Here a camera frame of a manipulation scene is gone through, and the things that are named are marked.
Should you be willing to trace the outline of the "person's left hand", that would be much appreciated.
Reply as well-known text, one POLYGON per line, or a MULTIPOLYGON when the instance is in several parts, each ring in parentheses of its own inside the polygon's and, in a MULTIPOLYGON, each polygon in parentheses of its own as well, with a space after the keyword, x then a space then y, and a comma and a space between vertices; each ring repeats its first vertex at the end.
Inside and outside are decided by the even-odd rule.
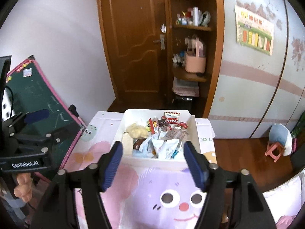
POLYGON ((14 188, 14 194, 24 202, 29 202, 33 196, 32 180, 30 173, 20 173, 17 175, 17 186, 14 188))

